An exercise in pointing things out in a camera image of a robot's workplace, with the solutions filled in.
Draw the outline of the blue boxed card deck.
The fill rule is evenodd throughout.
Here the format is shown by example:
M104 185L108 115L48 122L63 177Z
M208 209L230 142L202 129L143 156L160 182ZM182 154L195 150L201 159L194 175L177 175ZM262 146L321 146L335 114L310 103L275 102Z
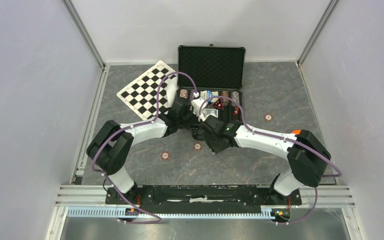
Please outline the blue boxed card deck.
M207 100L209 104L216 102L219 98L218 91L203 90L200 91L200 98Z

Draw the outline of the all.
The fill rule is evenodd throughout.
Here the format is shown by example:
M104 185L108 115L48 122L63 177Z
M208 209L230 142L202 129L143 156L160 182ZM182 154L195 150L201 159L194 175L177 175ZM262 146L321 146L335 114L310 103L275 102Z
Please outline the all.
M223 110L224 109L224 102L221 98L218 98L217 100L212 102L210 106L217 109L217 110Z

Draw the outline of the brown poker chip stack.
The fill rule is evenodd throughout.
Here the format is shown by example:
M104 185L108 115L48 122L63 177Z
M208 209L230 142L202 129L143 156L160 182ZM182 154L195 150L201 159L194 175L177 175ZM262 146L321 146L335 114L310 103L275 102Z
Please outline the brown poker chip stack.
M229 92L227 90L223 90L220 93L220 95L222 96L222 98L221 98L222 106L223 107L228 106L229 105L229 100L227 98L229 97Z

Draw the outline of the blue backed card deck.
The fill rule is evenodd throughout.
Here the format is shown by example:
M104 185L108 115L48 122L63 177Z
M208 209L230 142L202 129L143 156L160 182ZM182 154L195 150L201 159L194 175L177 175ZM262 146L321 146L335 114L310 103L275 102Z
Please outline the blue backed card deck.
M208 118L209 116L213 116L215 118L218 118L219 111L217 109L210 109L210 108L204 108L201 111L201 114L204 119Z

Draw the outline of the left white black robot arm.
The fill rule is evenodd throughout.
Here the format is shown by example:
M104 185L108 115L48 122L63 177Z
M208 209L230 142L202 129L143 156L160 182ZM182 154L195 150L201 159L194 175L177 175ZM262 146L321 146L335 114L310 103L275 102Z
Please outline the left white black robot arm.
M125 204L137 198L135 181L130 177L125 162L132 146L151 139L164 138L185 129L193 116L199 116L203 98L189 100L178 98L167 113L131 124L118 124L108 120L87 147L86 154L92 160L92 170L104 174L118 189L118 197Z

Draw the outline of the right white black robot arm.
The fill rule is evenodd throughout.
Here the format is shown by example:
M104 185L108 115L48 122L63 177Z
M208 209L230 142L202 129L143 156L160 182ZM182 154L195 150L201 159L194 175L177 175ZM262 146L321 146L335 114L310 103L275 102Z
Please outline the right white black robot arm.
M269 188L269 199L282 204L289 195L303 187L319 186L331 155L308 130L278 133L232 120L228 123L209 116L200 129L205 143L214 154L228 148L250 148L286 160L289 168L278 174Z

